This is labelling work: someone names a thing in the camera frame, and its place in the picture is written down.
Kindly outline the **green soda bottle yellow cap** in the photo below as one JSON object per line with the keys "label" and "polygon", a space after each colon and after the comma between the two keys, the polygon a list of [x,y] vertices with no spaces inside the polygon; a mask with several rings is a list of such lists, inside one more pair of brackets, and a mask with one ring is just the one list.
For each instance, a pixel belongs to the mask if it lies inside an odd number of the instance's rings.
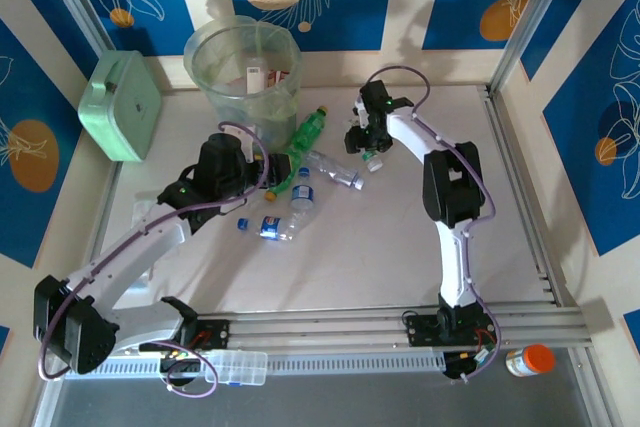
{"label": "green soda bottle yellow cap", "polygon": [[327,113],[327,108],[320,106],[306,117],[292,137],[290,144],[292,152],[302,155],[313,147],[325,128]]}
{"label": "green soda bottle yellow cap", "polygon": [[293,180],[296,178],[297,176],[297,172],[298,169],[300,167],[302,167],[302,163],[305,160],[306,154],[303,153],[302,155],[296,154],[294,152],[292,152],[290,149],[283,152],[288,154],[291,157],[292,163],[293,163],[293,172],[292,172],[292,180],[291,183],[287,186],[287,187],[283,187],[283,186],[279,186],[279,187],[269,187],[266,191],[266,193],[264,194],[264,198],[269,201],[269,202],[273,202],[277,199],[277,197],[285,192],[292,184]]}

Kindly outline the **blue-capped clear water bottle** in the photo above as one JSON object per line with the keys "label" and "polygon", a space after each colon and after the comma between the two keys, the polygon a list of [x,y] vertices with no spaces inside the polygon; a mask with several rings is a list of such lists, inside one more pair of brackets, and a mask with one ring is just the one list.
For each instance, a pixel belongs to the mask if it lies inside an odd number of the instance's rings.
{"label": "blue-capped clear water bottle", "polygon": [[291,191],[291,219],[294,227],[302,231],[316,214],[315,189],[308,167],[300,167]]}

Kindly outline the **clear bottle white cap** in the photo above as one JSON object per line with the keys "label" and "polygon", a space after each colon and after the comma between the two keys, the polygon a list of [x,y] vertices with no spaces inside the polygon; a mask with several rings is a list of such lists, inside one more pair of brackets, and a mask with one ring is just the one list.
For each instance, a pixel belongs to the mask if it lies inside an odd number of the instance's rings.
{"label": "clear bottle white cap", "polygon": [[348,168],[326,154],[311,150],[306,153],[306,163],[337,184],[361,191],[364,179],[356,169]]}

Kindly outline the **clear Pepsi bottle blue cap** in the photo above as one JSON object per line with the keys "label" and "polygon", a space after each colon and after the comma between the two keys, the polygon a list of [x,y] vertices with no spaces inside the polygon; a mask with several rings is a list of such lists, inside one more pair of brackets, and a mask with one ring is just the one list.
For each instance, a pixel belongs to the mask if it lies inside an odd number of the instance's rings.
{"label": "clear Pepsi bottle blue cap", "polygon": [[237,228],[267,241],[289,242],[299,231],[292,217],[262,216],[259,218],[240,218]]}

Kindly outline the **clear bottle tea label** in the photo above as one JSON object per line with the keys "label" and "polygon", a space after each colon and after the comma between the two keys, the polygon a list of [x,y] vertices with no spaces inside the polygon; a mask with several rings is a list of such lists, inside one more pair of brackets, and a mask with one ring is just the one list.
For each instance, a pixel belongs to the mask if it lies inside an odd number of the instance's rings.
{"label": "clear bottle tea label", "polygon": [[267,87],[267,73],[259,65],[252,65],[246,68],[246,93],[248,95],[262,92]]}

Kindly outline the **translucent plastic bin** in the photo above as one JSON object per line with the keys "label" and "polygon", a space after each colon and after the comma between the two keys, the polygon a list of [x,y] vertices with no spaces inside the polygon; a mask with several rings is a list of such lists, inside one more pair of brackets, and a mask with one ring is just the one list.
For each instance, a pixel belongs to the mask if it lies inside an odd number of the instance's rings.
{"label": "translucent plastic bin", "polygon": [[[205,93],[219,122],[252,127],[271,152],[285,149],[296,131],[302,55],[291,33],[247,16],[213,20],[188,39],[184,68]],[[289,71],[275,87],[246,93],[246,68]]]}

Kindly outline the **mint green plastic case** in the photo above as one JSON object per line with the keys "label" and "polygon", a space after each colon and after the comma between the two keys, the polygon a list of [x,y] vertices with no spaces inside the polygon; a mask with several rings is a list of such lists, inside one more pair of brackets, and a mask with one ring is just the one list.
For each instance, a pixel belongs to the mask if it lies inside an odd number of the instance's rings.
{"label": "mint green plastic case", "polygon": [[162,105],[161,92],[138,51],[108,50],[80,100],[79,121],[114,162],[142,162]]}

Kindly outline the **clear plastic organizer box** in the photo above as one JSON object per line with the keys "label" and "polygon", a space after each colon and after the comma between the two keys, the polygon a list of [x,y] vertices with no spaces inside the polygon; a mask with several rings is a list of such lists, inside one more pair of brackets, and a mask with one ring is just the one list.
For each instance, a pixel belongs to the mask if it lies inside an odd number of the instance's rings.
{"label": "clear plastic organizer box", "polygon": [[231,386],[263,386],[268,370],[268,355],[264,352],[212,350],[205,358],[213,366],[205,366],[205,381]]}

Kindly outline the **jar with orange lid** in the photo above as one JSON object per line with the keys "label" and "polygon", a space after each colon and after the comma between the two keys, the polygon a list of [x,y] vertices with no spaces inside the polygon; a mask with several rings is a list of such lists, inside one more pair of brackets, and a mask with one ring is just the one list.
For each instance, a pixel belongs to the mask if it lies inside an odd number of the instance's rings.
{"label": "jar with orange lid", "polygon": [[550,348],[533,344],[507,353],[505,366],[516,377],[530,377],[551,372],[556,358]]}

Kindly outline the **aluminium mounting rail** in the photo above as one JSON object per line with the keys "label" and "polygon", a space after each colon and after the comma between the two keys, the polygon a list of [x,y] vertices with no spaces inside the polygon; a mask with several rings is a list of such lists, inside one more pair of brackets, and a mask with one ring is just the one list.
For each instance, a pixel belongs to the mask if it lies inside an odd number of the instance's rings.
{"label": "aluminium mounting rail", "polygon": [[[178,329],[196,319],[230,322],[226,349],[266,352],[347,352],[358,349],[464,347],[411,347],[402,322],[406,311],[434,314],[431,308],[291,311],[271,313],[218,313],[198,315],[186,308],[160,302],[144,308],[100,315],[86,302],[69,308],[55,326],[52,352],[67,360],[97,362],[114,352],[148,352],[160,342],[172,341]],[[488,314],[496,344],[501,347],[543,343],[551,347],[584,347],[591,343],[585,319],[575,307],[503,305]]]}

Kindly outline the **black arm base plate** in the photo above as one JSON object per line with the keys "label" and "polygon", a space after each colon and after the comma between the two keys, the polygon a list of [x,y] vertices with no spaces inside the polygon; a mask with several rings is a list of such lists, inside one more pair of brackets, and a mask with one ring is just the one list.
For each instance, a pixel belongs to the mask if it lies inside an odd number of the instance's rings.
{"label": "black arm base plate", "polygon": [[452,326],[442,326],[435,314],[406,311],[402,322],[411,347],[464,347],[475,349],[482,345],[495,345],[496,335],[490,329],[493,322],[486,314]]}
{"label": "black arm base plate", "polygon": [[230,322],[224,319],[196,319],[182,325],[171,340],[191,350],[224,350],[230,338]]}

